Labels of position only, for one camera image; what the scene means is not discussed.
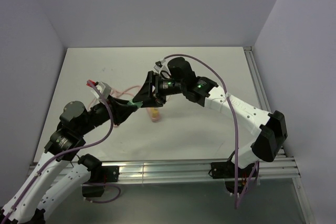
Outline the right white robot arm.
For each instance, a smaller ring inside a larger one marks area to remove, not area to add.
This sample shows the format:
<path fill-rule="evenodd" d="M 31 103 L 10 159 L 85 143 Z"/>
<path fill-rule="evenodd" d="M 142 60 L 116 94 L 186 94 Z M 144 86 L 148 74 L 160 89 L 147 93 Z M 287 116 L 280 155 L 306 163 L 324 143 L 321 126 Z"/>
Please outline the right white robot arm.
<path fill-rule="evenodd" d="M 230 175 L 240 176 L 257 161 L 273 162 L 288 136 L 284 114 L 261 110 L 229 94 L 224 83 L 197 76 L 188 58 L 173 54 L 157 61 L 130 104 L 160 108 L 168 96 L 182 94 L 190 102 L 233 119 L 235 150 L 227 164 Z"/>

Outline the yellow plug adapter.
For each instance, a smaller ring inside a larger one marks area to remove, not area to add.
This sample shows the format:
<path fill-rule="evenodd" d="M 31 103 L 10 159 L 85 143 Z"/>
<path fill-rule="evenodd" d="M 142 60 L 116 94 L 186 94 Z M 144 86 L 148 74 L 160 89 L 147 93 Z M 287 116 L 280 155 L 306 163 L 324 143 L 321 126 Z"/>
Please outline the yellow plug adapter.
<path fill-rule="evenodd" d="M 153 118 L 158 118 L 160 116 L 160 113 L 157 108 L 152 108 L 151 111 L 152 111 Z"/>

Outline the green plug adapter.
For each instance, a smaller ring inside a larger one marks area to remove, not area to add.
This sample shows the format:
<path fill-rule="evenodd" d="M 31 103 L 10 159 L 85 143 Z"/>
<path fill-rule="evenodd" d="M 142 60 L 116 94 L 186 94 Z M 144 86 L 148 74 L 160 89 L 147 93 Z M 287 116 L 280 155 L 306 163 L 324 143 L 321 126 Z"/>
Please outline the green plug adapter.
<path fill-rule="evenodd" d="M 130 100 L 128 105 L 135 106 L 137 109 L 139 109 L 142 106 L 142 102 L 134 102 L 133 100 Z"/>

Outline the pink power strip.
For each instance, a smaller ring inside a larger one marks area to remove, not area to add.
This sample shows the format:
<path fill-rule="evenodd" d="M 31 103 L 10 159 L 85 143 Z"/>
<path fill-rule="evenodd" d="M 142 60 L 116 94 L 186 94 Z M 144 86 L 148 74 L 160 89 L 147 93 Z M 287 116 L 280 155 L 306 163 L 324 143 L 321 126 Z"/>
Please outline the pink power strip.
<path fill-rule="evenodd" d="M 161 115 L 158 108 L 146 108 L 146 111 L 152 122 L 157 122 L 161 119 Z"/>

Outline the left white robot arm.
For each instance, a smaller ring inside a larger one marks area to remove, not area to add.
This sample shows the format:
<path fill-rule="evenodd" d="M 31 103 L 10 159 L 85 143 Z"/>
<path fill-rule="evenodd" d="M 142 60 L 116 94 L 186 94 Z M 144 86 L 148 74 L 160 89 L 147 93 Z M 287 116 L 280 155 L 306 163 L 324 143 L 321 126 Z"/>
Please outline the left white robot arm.
<path fill-rule="evenodd" d="M 113 97 L 102 99 L 86 110 L 83 103 L 68 103 L 60 116 L 57 131 L 50 137 L 40 161 L 16 195 L 1 209 L 2 223 L 24 223 L 31 220 L 42 196 L 51 187 L 57 175 L 73 160 L 77 153 L 104 142 L 112 133 L 99 141 L 86 144 L 84 135 L 109 121 L 114 127 L 124 122 L 142 106 L 141 102 Z"/>

